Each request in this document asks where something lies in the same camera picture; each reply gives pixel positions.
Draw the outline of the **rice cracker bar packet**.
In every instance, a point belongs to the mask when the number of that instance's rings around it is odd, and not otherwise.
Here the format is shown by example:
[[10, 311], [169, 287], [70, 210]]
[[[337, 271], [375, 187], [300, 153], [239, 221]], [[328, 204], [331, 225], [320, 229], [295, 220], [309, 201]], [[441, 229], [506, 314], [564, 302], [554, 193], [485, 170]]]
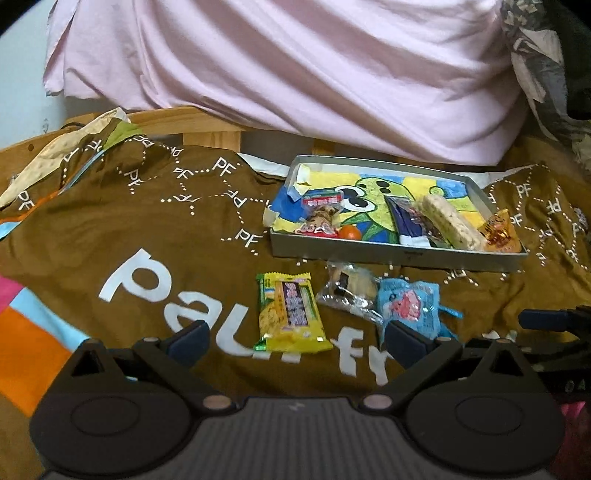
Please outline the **rice cracker bar packet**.
[[418, 207], [454, 249], [485, 250], [485, 237], [446, 198], [428, 194], [418, 201]]

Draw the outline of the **orange mandarin fruit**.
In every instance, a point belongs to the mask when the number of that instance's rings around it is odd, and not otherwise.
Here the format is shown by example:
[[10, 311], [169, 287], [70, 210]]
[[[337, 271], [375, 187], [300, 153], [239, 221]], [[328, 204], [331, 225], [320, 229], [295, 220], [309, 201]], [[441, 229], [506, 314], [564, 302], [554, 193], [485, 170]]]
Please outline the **orange mandarin fruit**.
[[345, 240], [361, 240], [363, 238], [362, 232], [356, 225], [342, 225], [338, 232], [339, 238]]

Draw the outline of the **brown printed blanket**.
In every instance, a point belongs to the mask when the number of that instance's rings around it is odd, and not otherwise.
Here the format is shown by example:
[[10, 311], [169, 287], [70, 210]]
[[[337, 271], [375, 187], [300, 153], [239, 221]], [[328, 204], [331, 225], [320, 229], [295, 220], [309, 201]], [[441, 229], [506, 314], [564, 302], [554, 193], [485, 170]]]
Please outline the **brown printed blanket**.
[[[228, 150], [168, 146], [137, 135], [112, 146], [62, 195], [60, 187], [101, 152], [117, 120], [84, 135], [58, 168], [1, 210], [1, 479], [36, 479], [43, 467], [28, 424], [70, 353], [88, 337], [128, 347], [168, 337], [192, 320], [211, 326], [195, 373], [226, 395], [363, 395], [403, 371], [382, 352], [367, 320], [321, 306], [329, 351], [256, 352], [256, 275], [310, 273], [317, 293], [325, 261], [276, 258], [263, 212], [283, 186]], [[342, 226], [370, 247], [397, 239], [385, 195], [439, 193], [478, 223], [457, 182], [337, 173]], [[372, 266], [376, 276], [440, 285], [443, 316], [462, 340], [521, 330], [523, 309], [590, 305], [589, 227], [543, 164], [494, 182], [486, 193], [508, 209], [528, 251], [510, 274]]]

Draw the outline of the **quail egg snack packet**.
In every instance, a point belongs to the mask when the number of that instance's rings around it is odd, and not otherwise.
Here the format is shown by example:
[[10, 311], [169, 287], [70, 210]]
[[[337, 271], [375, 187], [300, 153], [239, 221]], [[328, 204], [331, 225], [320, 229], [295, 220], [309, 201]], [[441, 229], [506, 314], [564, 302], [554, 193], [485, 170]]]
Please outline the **quail egg snack packet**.
[[304, 236], [338, 238], [342, 199], [342, 192], [335, 189], [308, 191], [301, 201], [304, 222], [295, 232]]

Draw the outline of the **orange small snack packet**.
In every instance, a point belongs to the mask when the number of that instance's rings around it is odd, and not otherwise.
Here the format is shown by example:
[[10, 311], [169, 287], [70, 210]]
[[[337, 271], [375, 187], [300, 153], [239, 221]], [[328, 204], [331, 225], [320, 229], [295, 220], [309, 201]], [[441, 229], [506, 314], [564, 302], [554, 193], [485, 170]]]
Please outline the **orange small snack packet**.
[[521, 241], [507, 209], [493, 214], [478, 231], [485, 238], [484, 249], [487, 252], [517, 254], [522, 251]]

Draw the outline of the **grey floral patterned fabric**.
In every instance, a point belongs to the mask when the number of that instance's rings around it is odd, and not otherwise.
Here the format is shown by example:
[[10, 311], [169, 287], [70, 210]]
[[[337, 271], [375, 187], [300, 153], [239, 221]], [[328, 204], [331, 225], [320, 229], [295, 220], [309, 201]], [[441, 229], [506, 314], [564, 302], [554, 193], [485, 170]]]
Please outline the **grey floral patterned fabric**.
[[590, 168], [590, 3], [502, 1], [512, 65], [542, 132]]

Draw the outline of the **grey tray with cartoon drawing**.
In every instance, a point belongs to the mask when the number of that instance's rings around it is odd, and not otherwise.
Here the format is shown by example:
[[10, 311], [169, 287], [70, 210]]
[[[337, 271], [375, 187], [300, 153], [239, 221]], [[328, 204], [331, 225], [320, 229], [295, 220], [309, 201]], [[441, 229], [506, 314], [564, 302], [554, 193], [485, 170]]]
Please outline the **grey tray with cartoon drawing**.
[[277, 257], [509, 272], [526, 249], [469, 176], [298, 156], [263, 213]]

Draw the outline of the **pink bed sheet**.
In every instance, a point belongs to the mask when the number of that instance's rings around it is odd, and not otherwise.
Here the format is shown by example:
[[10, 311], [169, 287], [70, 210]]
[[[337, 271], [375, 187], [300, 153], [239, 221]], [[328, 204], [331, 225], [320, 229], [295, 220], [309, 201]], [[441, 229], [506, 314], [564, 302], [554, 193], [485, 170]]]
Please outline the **pink bed sheet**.
[[528, 113], [495, 1], [58, 1], [43, 83], [456, 165]]

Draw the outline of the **clear wrapped pastry packet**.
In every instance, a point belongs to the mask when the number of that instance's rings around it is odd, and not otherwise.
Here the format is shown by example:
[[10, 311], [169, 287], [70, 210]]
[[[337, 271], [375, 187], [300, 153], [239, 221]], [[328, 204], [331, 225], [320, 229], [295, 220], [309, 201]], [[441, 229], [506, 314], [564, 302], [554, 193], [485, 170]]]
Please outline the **clear wrapped pastry packet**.
[[318, 304], [346, 311], [375, 325], [382, 323], [378, 311], [380, 281], [366, 268], [345, 262], [327, 263], [328, 282], [315, 299]]

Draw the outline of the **light blue snack packet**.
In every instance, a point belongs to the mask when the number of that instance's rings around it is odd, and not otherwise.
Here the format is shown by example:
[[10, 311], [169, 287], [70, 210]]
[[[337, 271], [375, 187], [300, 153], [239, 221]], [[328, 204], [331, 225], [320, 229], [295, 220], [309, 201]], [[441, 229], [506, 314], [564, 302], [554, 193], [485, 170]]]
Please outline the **light blue snack packet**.
[[446, 334], [454, 337], [440, 320], [441, 313], [464, 318], [462, 312], [441, 304], [437, 283], [425, 281], [384, 278], [378, 290], [377, 305], [383, 328], [397, 321], [429, 340]]

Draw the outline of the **yellow green snack packet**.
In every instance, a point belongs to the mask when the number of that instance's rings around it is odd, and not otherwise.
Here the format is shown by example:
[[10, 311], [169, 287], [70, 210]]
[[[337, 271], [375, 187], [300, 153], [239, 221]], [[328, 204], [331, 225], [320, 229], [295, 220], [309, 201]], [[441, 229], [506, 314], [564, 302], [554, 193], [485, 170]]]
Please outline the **yellow green snack packet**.
[[332, 350], [325, 335], [311, 274], [267, 272], [256, 276], [259, 287], [259, 342], [264, 352], [317, 354]]

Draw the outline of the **dark blue stick packet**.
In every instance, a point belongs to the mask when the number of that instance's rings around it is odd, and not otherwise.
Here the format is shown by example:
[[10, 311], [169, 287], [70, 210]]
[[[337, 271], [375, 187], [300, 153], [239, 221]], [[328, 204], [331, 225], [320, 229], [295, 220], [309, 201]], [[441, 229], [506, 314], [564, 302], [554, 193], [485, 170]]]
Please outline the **dark blue stick packet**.
[[410, 204], [412, 201], [398, 196], [386, 196], [385, 200], [396, 226], [400, 244], [407, 247], [424, 248], [412, 244], [410, 231]]

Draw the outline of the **dark chocolate snack packet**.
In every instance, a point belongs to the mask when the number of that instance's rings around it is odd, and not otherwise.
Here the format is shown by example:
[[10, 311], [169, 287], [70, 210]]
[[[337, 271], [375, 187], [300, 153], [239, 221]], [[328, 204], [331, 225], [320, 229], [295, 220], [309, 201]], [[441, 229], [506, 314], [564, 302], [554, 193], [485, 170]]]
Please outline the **dark chocolate snack packet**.
[[451, 247], [448, 240], [444, 237], [441, 231], [435, 226], [419, 208], [417, 202], [410, 204], [410, 220], [411, 220], [411, 238], [414, 246], [421, 246], [424, 248], [444, 248]]

